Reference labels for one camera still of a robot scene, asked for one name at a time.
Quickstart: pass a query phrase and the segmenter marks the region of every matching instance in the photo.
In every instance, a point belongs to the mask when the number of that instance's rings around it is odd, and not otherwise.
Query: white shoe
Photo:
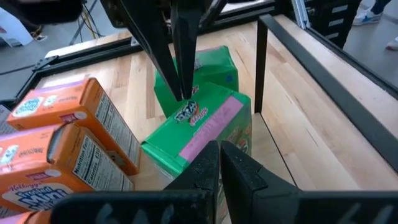
[[[386,47],[387,50],[398,50],[398,37],[390,41]]]
[[[363,11],[355,16],[353,21],[353,26],[361,26],[365,24],[372,24],[375,22],[379,22],[383,13],[375,14],[370,11],[370,9]]]

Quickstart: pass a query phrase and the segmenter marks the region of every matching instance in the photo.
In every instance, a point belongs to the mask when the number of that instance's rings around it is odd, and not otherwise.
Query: green cereal box
[[[193,85],[201,85],[206,82],[211,82],[229,88],[230,90],[239,91],[238,70],[226,46],[197,51],[195,71],[193,73]],[[158,71],[155,72],[154,90],[166,118],[171,116],[182,106],[183,102],[177,102],[175,100],[172,92]]]
[[[143,143],[159,171],[173,180],[213,139],[228,140],[251,155],[251,101],[244,94],[204,83]],[[220,180],[218,220],[228,213]]]

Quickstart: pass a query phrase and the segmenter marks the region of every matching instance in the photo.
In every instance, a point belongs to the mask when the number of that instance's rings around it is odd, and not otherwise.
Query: orange cereal box
[[[0,206],[49,210],[74,192],[132,190],[133,184],[86,128],[74,123],[0,136]]]
[[[25,212],[0,219],[0,224],[49,224],[51,211]]]
[[[141,146],[95,78],[32,90],[7,119],[18,130],[70,121],[100,139],[127,175],[138,173]]]

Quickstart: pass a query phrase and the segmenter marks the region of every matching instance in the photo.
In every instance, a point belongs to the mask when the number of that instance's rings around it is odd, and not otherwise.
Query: cereal box
[[[25,212],[0,219],[0,224],[49,224],[51,211]]]
[[[193,86],[200,86],[206,82],[239,91],[238,70],[226,46],[197,51],[195,56],[195,71],[193,73]],[[172,92],[158,71],[155,73],[154,90],[166,118],[182,106],[183,102],[175,100]]]
[[[49,210],[70,193],[132,190],[91,132],[69,123],[0,136],[0,206]]]
[[[228,140],[251,154],[251,101],[246,95],[205,83],[142,143],[142,148],[172,180],[214,139]],[[218,223],[227,213],[221,180],[219,190]]]
[[[95,78],[32,90],[7,119],[18,130],[71,121],[100,139],[127,175],[138,173],[139,142]]]

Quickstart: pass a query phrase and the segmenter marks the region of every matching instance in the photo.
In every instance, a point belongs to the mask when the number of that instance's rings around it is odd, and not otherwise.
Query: wooden table
[[[398,102],[393,97],[286,17],[275,18],[398,136]],[[111,35],[53,50],[47,56],[67,54],[128,35]],[[240,91],[254,99],[256,23],[200,36],[197,49],[219,45],[229,47],[239,70]],[[144,52],[43,78],[37,88],[85,77],[99,80],[140,141],[165,120],[153,91],[154,66]],[[267,125],[260,114],[252,117],[253,158],[299,188],[398,189],[397,174],[272,34],[268,35],[262,117]],[[131,177],[137,190],[166,186],[145,155],[141,164],[141,173]]]

